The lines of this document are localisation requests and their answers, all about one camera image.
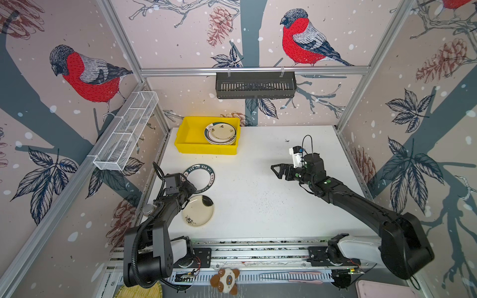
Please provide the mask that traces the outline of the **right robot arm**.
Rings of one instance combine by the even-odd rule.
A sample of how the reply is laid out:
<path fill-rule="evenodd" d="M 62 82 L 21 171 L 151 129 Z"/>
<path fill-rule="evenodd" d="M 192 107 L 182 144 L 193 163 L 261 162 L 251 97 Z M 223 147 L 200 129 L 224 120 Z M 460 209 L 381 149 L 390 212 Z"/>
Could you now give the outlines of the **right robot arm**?
<path fill-rule="evenodd" d="M 401 279 L 410 279 L 434 261 L 435 253 L 416 216 L 398 214 L 365 199 L 343 182 L 328 176 L 317 153 L 293 153 L 292 164 L 272 165 L 278 179 L 297 181 L 306 192 L 340 207 L 377 234 L 377 238 L 341 233 L 328 242 L 327 256 L 333 264 L 357 259 L 384 265 Z"/>

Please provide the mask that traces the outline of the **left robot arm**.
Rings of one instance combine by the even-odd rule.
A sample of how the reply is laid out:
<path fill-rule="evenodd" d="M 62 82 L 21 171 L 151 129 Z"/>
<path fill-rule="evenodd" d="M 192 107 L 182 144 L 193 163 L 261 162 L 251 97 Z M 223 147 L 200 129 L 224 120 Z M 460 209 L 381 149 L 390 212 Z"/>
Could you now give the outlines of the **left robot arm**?
<path fill-rule="evenodd" d="M 175 261 L 168 228 L 196 187 L 181 173 L 166 175 L 163 182 L 157 208 L 145 222 L 125 233 L 123 277 L 127 287 L 148 289 L 173 272 Z"/>

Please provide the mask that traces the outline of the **yellow plastic bin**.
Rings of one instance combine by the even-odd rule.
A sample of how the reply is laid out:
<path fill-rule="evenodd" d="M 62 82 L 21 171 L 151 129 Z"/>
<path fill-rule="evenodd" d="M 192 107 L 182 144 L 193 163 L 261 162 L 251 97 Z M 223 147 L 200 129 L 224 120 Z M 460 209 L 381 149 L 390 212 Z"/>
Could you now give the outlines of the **yellow plastic bin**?
<path fill-rule="evenodd" d="M 216 122 L 236 129 L 236 139 L 230 145 L 214 145 L 206 140 L 206 128 Z M 240 139 L 240 119 L 234 117 L 185 117 L 176 134 L 175 146 L 180 153 L 206 155 L 236 155 Z"/>

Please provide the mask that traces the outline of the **dark green lettered rim plate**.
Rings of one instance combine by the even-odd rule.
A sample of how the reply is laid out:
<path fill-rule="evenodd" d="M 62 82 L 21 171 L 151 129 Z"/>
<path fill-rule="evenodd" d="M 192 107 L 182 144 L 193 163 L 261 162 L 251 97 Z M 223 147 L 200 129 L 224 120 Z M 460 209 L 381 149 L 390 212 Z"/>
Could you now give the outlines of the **dark green lettered rim plate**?
<path fill-rule="evenodd" d="M 195 194 L 201 194 L 209 190 L 216 179 L 214 170 L 205 164 L 190 166 L 183 174 L 196 187 Z"/>

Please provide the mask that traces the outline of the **cream plate with dark spot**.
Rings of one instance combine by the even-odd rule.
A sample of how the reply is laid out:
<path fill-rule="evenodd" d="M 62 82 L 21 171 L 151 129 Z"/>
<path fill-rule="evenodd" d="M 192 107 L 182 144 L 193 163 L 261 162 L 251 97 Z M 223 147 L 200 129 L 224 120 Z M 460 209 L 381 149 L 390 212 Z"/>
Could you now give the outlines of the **cream plate with dark spot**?
<path fill-rule="evenodd" d="M 214 202 L 208 196 L 193 196 L 181 211 L 182 218 L 190 227 L 206 225 L 213 217 Z"/>

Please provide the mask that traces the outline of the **spice jar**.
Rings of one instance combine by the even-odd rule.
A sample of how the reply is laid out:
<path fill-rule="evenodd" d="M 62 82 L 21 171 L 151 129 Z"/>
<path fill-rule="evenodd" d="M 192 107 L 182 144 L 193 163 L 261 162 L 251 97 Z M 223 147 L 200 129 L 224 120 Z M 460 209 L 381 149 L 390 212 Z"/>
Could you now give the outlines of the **spice jar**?
<path fill-rule="evenodd" d="M 142 208 L 143 216 L 150 216 L 154 212 L 155 208 L 156 207 L 153 204 L 144 205 Z"/>

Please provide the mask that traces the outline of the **black hanging basket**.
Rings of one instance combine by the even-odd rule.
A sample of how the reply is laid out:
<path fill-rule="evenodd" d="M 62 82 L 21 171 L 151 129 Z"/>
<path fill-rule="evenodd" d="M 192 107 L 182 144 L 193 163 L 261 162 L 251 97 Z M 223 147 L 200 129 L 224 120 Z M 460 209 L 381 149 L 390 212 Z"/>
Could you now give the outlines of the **black hanging basket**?
<path fill-rule="evenodd" d="M 294 72 L 231 72 L 216 75 L 218 99 L 286 99 L 297 90 Z"/>

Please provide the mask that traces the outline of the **panda plush toy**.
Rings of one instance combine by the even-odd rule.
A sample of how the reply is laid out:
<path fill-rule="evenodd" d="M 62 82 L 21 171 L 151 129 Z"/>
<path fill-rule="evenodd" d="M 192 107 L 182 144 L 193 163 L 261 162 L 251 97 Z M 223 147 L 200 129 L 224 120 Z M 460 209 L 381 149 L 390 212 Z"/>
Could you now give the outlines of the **panda plush toy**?
<path fill-rule="evenodd" d="M 222 268 L 211 278 L 210 285 L 220 293 L 235 296 L 238 293 L 237 280 L 239 276 L 238 269 Z"/>

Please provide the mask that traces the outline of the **yellow bamboo mat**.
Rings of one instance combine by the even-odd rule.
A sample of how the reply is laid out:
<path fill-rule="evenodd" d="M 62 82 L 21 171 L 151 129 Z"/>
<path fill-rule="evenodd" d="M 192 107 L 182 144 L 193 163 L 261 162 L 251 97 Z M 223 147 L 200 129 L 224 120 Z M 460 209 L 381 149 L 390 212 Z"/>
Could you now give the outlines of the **yellow bamboo mat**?
<path fill-rule="evenodd" d="M 151 288 L 145 289 L 140 286 L 126 287 L 122 286 L 114 298 L 162 298 L 163 290 L 159 283 L 154 284 Z"/>

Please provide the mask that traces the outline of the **pink tray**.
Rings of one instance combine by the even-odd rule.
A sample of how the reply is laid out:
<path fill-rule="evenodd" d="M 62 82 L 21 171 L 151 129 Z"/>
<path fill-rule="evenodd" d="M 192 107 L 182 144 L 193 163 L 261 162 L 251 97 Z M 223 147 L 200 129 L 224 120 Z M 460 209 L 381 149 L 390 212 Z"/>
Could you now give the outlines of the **pink tray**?
<path fill-rule="evenodd" d="M 373 281 L 358 281 L 356 290 L 359 298 L 420 298 L 419 293 L 409 287 Z"/>

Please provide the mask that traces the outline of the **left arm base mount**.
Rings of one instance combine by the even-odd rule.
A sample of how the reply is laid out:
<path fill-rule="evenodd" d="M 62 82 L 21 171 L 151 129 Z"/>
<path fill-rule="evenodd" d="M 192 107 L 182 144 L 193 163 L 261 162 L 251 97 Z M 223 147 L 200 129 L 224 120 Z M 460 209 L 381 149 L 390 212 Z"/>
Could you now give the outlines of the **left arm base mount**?
<path fill-rule="evenodd" d="M 181 236 L 171 242 L 174 269 L 203 269 L 210 268 L 212 250 L 195 247 L 189 237 Z"/>

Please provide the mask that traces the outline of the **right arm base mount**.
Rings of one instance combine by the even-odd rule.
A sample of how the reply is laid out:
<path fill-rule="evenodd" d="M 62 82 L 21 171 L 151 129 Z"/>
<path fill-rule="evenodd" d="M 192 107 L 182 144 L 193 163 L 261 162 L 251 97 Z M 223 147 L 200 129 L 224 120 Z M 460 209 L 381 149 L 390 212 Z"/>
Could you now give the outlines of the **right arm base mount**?
<path fill-rule="evenodd" d="M 313 267 L 328 267 L 328 266 L 354 266 L 360 267 L 359 259 L 350 259 L 344 257 L 340 251 L 339 241 L 349 236 L 347 233 L 341 233 L 333 237 L 327 242 L 326 246 L 312 246 L 308 247 L 309 257 L 307 262 Z"/>

